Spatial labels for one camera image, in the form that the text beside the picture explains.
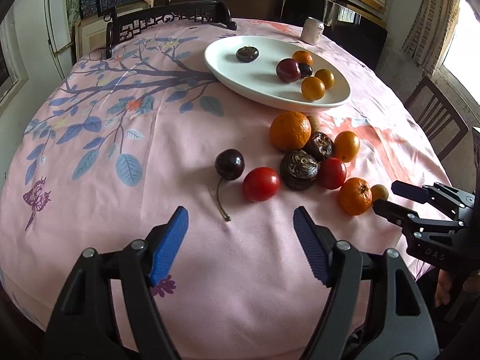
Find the person right hand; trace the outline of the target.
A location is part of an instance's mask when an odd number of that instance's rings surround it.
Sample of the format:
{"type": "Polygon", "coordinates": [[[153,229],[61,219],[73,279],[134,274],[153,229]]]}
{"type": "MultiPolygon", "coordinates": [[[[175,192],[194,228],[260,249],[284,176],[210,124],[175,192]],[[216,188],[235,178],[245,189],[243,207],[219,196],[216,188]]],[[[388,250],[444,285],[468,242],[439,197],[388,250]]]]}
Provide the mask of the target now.
{"type": "MultiPolygon", "coordinates": [[[[453,280],[448,272],[444,270],[439,271],[438,283],[434,295],[434,305],[447,305],[452,297],[453,280]]],[[[480,277],[479,274],[470,276],[463,283],[463,290],[467,293],[478,294],[480,292],[480,277]]]]}

